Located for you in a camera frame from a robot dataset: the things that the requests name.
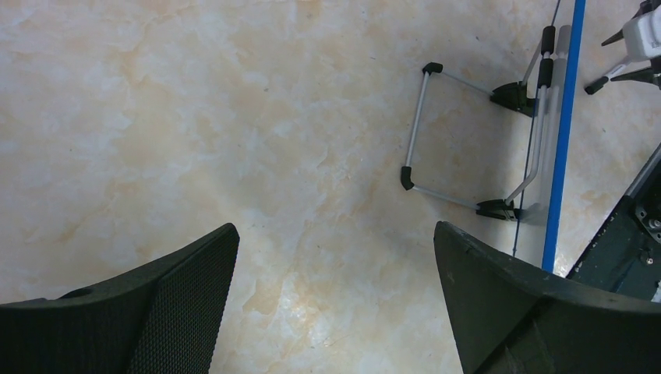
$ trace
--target black rubber grip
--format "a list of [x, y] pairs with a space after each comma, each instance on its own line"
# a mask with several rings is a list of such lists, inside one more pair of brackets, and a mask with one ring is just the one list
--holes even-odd
[[430, 62], [429, 64], [425, 65], [424, 68], [422, 68], [423, 73], [429, 73], [432, 75], [433, 72], [436, 74], [440, 74], [443, 72], [443, 65], [439, 64], [438, 62]]
[[412, 189], [415, 187], [415, 184], [411, 182], [411, 167], [410, 166], [402, 166], [401, 167], [401, 174], [399, 175], [399, 181], [401, 182], [401, 186], [404, 187], [405, 190]]
[[553, 60], [551, 58], [543, 58], [539, 63], [539, 78], [537, 79], [537, 88], [542, 88], [542, 86], [551, 87], [552, 79]]
[[597, 91], [601, 90], [606, 83], [608, 83], [609, 79], [607, 76], [602, 76], [598, 80], [590, 83], [588, 86], [585, 87], [585, 92], [588, 95], [594, 95], [597, 93]]
[[545, 53], [553, 53], [553, 47], [556, 43], [556, 28], [555, 26], [546, 26], [542, 32], [542, 56]]

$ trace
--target metal pole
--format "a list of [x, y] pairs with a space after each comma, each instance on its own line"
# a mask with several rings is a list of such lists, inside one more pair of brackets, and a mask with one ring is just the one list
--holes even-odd
[[465, 84], [466, 86], [470, 86], [470, 87], [472, 87], [472, 88], [474, 88], [474, 89], [476, 89], [476, 90], [478, 90], [478, 91], [481, 91], [481, 92], [483, 92], [486, 96], [491, 96], [491, 95], [493, 95], [493, 91], [492, 91], [492, 90], [488, 90], [488, 89], [486, 89], [486, 88], [480, 86], [480, 85], [477, 84], [477, 83], [473, 83], [473, 82], [471, 82], [470, 80], [466, 80], [466, 79], [464, 79], [464, 78], [462, 78], [462, 77], [460, 77], [460, 76], [458, 76], [458, 75], [455, 75], [455, 74], [453, 74], [453, 73], [451, 73], [451, 72], [448, 72], [448, 71], [444, 70], [441, 74], [445, 74], [446, 76], [449, 76], [450, 78], [452, 78], [452, 79], [454, 79], [454, 80], [456, 80], [456, 81], [458, 81], [458, 82], [461, 82], [461, 83]]
[[461, 206], [465, 206], [465, 207], [467, 207], [469, 209], [472, 209], [472, 210], [479, 210], [479, 206], [477, 204], [471, 203], [468, 200], [458, 199], [456, 197], [452, 197], [452, 196], [446, 195], [446, 194], [441, 193], [441, 192], [432, 191], [431, 189], [426, 189], [426, 188], [420, 187], [418, 185], [413, 187], [413, 189], [415, 191], [425, 193], [429, 196], [433, 196], [433, 197], [436, 197], [438, 199], [446, 200], [446, 201], [449, 201], [449, 202], [452, 202], [452, 203], [455, 203], [455, 204], [459, 204]]
[[535, 120], [535, 141], [532, 149], [532, 166], [530, 167], [530, 174], [528, 174], [523, 182], [505, 199], [505, 204], [509, 205], [516, 196], [519, 196], [523, 190], [528, 187], [530, 183], [537, 177], [539, 170], [539, 159], [542, 153], [542, 132], [544, 129], [544, 120], [546, 119], [546, 86], [539, 89], [539, 109], [537, 111], [537, 119]]
[[431, 74], [425, 73], [422, 79], [422, 90], [420, 91], [420, 98], [418, 99], [418, 109], [415, 111], [415, 119], [413, 120], [413, 130], [411, 133], [411, 141], [408, 143], [408, 153], [406, 154], [406, 164], [404, 166], [411, 166], [411, 159], [413, 158], [413, 147], [415, 146], [415, 138], [418, 135], [418, 125], [420, 123], [420, 112], [422, 111], [422, 103], [425, 100], [425, 92], [427, 91], [427, 81]]
[[530, 75], [532, 74], [532, 70], [535, 68], [535, 64], [537, 63], [537, 59], [539, 56], [542, 54], [542, 41], [539, 41], [539, 44], [537, 44], [537, 49], [535, 50], [535, 54], [532, 56], [532, 60], [530, 61], [530, 65], [528, 65], [528, 70], [525, 71], [525, 74], [523, 75], [523, 79], [521, 80], [521, 84], [526, 85], [528, 84], [528, 79], [530, 79]]

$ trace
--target tripod leg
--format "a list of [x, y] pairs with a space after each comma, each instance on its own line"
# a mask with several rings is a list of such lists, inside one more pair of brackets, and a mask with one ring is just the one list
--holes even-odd
[[649, 68], [639, 69], [634, 72], [628, 72], [626, 74], [622, 74], [621, 76], [615, 76], [613, 77], [612, 80], [614, 82], [620, 82], [623, 80], [634, 80], [636, 82], [656, 84], [654, 79], [655, 79], [654, 69], [649, 67]]
[[617, 31], [612, 37], [609, 37], [603, 43], [601, 43], [601, 46], [605, 47], [608, 44], [615, 43], [616, 41], [621, 41], [622, 39], [624, 39], [624, 34], [622, 33], [622, 30], [620, 30]]
[[627, 66], [631, 64], [629, 57], [622, 58], [614, 67], [612, 67], [606, 74], [601, 76], [599, 79], [585, 86], [585, 92], [588, 95], [594, 95], [597, 91], [601, 90], [606, 83], [608, 83], [613, 77], [619, 74], [622, 70], [625, 70]]

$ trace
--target blue stripe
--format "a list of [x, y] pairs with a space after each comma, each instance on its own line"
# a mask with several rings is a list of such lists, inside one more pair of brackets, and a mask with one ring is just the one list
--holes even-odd
[[571, 39], [567, 56], [567, 75], [564, 80], [562, 112], [560, 113], [560, 129], [556, 148], [555, 167], [553, 168], [553, 184], [551, 185], [551, 200], [549, 204], [549, 219], [544, 239], [542, 269], [553, 272], [556, 259], [557, 236], [560, 229], [560, 208], [564, 188], [564, 173], [567, 170], [567, 151], [569, 149], [569, 132], [571, 129], [571, 112], [574, 110], [574, 91], [576, 90], [576, 75], [578, 72], [578, 55], [581, 51], [581, 33], [585, 16], [585, 0], [574, 3], [574, 19], [571, 23]]

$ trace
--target white device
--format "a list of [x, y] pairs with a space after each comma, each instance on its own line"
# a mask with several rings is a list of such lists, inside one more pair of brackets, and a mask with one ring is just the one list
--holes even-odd
[[632, 62], [661, 55], [661, 7], [629, 20], [622, 27], [627, 54]]

